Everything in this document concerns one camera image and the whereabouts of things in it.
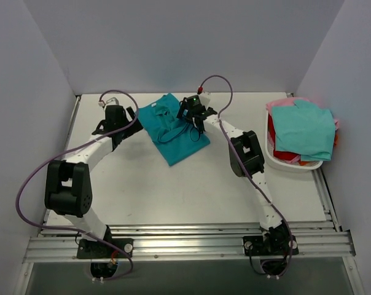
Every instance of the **metal frame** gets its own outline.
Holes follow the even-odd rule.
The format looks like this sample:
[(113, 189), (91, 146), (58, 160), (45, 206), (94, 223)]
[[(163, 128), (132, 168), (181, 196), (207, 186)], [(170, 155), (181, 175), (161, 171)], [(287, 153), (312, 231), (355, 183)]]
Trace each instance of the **metal frame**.
[[(72, 112), (66, 146), (79, 102), (80, 96), (77, 97)], [(353, 258), (355, 250), (351, 234), (342, 232), (340, 228), (322, 171), (320, 169), (314, 171), (313, 177), (326, 221), (289, 223), (297, 237), (300, 252), (294, 259), (343, 258), (354, 294), (363, 295), (364, 290)], [(243, 253), (242, 237), (260, 235), (258, 223), (110, 225), (110, 228), (114, 238), (131, 237), (135, 240), (133, 260), (136, 262), (248, 259)], [(31, 238), (14, 294), (25, 294), (34, 263), (81, 262), (76, 259), (77, 247), (74, 235), (67, 231), (42, 230), (39, 237)]]

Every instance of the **white table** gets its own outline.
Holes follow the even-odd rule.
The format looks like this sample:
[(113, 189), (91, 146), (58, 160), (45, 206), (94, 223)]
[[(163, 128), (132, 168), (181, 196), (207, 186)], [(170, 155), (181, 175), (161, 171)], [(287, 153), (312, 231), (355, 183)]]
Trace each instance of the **white table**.
[[(194, 93), (174, 93), (178, 99)], [(133, 94), (140, 107), (163, 93)], [(120, 104), (132, 102), (123, 95)], [(69, 148), (84, 143), (104, 118), (99, 95), (82, 95)], [(265, 104), (285, 93), (235, 93), (223, 118), (244, 131), (254, 130), (264, 149)], [(212, 93), (210, 106), (220, 110), (228, 93)], [(255, 192), (230, 168), (228, 146), (218, 130), (207, 128), (211, 144), (169, 167), (146, 131), (127, 138), (92, 171), (93, 204), (109, 225), (217, 224), (258, 222), (252, 205)], [(288, 221), (325, 221), (326, 217), (311, 172), (288, 173), (270, 168), (265, 173), (273, 201)], [(50, 212), (48, 225), (70, 224)]]

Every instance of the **white wall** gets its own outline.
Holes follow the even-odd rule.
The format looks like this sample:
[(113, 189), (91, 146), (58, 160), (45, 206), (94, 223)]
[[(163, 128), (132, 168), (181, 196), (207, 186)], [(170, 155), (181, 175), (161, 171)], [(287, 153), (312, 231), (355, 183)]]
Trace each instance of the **white wall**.
[(346, 0), (297, 91), (340, 118), (340, 142), (324, 166), (371, 294), (371, 0)]
[[(15, 211), (19, 185), (64, 146), (73, 92), (22, 0), (0, 0), (0, 294), (12, 294), (36, 230)], [(44, 174), (28, 186), (23, 211), (44, 212)]]
[(343, 0), (25, 2), (80, 94), (190, 92), (217, 73), (239, 92), (293, 92)]

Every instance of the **black mounting bracket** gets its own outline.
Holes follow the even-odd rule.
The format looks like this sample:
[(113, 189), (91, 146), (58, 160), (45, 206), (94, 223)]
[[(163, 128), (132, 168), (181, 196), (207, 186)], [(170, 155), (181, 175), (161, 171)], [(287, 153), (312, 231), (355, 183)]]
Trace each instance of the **black mounting bracket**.
[[(292, 235), (292, 255), (298, 255), (296, 237)], [(270, 228), (264, 235), (243, 237), (246, 256), (286, 256), (289, 254), (291, 239), (284, 224)]]
[(199, 95), (185, 97), (180, 102), (180, 108), (177, 114), (178, 119), (184, 119), (187, 123), (194, 125), (199, 134), (205, 132), (204, 120), (210, 115), (216, 115), (213, 108), (207, 108), (201, 104)]
[[(129, 255), (129, 257), (132, 257), (134, 243), (134, 240), (132, 238), (112, 238), (111, 231), (109, 227), (107, 227), (103, 240), (115, 245), (116, 247), (126, 252)], [(115, 250), (113, 250), (113, 248), (106, 246), (103, 243), (99, 243), (97, 241), (90, 241), (83, 238), (79, 240), (76, 258), (78, 259), (111, 258), (112, 253), (114, 251)], [(125, 258), (125, 256), (122, 253), (117, 253), (114, 257)]]
[[(72, 179), (72, 186), (62, 182)], [(93, 200), (90, 171), (86, 163), (67, 163), (53, 160), (49, 163), (45, 187), (45, 207), (59, 215), (79, 218), (90, 209)]]
[[(241, 162), (246, 167), (247, 172), (252, 176), (257, 172), (264, 172), (265, 158), (262, 154), (258, 137), (253, 131), (243, 132), (243, 135), (236, 138), (231, 138), (236, 153), (239, 155)], [(236, 156), (231, 148), (229, 148), (229, 160), (232, 171), (238, 177), (244, 177), (245, 173), (241, 169)]]
[[(245, 236), (243, 237), (243, 248), (244, 248), (244, 255), (245, 256), (285, 256), (288, 254), (288, 249), (284, 248), (282, 246), (278, 247), (277, 249), (274, 249), (273, 251), (269, 249), (265, 242), (263, 236)], [(299, 249), (297, 248), (292, 248), (292, 255), (298, 255), (299, 254)]]
[[(134, 110), (129, 106), (126, 108), (127, 113), (129, 113), (132, 119), (135, 119)], [(120, 105), (110, 105), (105, 107), (105, 119), (98, 123), (97, 127), (93, 131), (92, 135), (106, 134), (114, 130), (120, 129), (127, 126), (131, 121), (128, 120), (127, 114), (123, 106)], [(136, 132), (143, 129), (142, 124), (139, 120), (136, 120), (131, 127), (128, 127), (123, 132), (117, 132), (112, 134), (112, 148), (113, 150), (126, 138), (135, 134)]]

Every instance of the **teal shirt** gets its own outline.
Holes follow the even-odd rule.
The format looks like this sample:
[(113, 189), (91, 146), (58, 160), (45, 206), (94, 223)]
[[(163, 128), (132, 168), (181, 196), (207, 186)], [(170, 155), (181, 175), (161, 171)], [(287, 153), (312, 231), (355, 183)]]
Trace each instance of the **teal shirt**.
[(302, 161), (331, 160), (335, 136), (332, 113), (309, 101), (295, 100), (294, 104), (271, 108), (276, 150), (300, 154)]
[(205, 134), (198, 141), (192, 141), (198, 138), (198, 132), (191, 130), (192, 126), (184, 120), (176, 118), (179, 108), (179, 101), (169, 93), (139, 110), (139, 121), (169, 166), (210, 143)]

